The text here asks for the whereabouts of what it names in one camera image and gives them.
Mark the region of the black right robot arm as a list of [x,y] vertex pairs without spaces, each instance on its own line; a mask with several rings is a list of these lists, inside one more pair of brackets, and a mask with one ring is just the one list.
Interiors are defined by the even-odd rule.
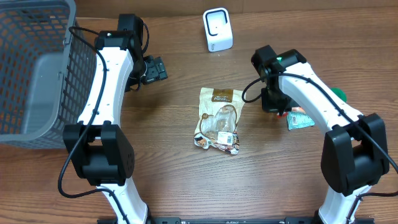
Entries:
[[383,120],[340,99],[295,49],[276,54],[267,45],[255,51],[251,62],[266,83],[262,109],[283,114],[299,106],[324,136],[321,170],[328,191],[312,222],[359,223],[354,214],[360,201],[389,172]]

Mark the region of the small orange box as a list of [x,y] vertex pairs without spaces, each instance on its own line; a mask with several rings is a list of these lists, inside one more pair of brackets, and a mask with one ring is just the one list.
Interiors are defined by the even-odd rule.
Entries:
[[305,113],[305,110],[301,107],[292,107],[292,111],[296,113]]

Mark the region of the white snack wrapper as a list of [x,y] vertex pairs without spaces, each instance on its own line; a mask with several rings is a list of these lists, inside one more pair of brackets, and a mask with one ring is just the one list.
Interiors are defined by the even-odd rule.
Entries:
[[237,126],[244,106],[242,94],[241,90],[201,89],[194,145],[217,148],[231,155],[239,153]]

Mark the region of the teal white tissue pack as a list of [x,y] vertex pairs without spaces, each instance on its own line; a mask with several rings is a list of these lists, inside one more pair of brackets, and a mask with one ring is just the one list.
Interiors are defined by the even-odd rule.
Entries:
[[300,112],[289,112],[286,116],[288,130],[302,129],[315,125],[314,120],[309,115]]

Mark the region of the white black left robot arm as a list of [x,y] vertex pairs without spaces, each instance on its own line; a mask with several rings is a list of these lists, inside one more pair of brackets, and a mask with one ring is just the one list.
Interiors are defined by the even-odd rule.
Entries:
[[[63,130],[68,157],[60,171],[58,191],[67,198],[103,193],[116,214],[113,223],[155,223],[132,179],[134,150],[120,127],[125,92],[167,78],[162,59],[144,55],[148,42],[149,34],[141,28],[97,34],[91,46],[97,64],[88,99],[76,124]],[[92,190],[64,191],[62,180],[69,164]]]

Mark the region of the red snack bar box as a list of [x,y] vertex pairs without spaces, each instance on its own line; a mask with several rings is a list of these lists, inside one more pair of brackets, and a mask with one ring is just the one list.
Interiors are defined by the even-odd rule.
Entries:
[[283,118],[286,117],[289,113],[287,111],[283,112],[283,113],[277,113],[277,117],[278,118]]

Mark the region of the green lid jar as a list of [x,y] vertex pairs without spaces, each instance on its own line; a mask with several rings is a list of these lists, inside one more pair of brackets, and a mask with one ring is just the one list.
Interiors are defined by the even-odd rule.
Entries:
[[331,91],[342,101],[347,102],[347,96],[345,92],[340,88],[332,88]]

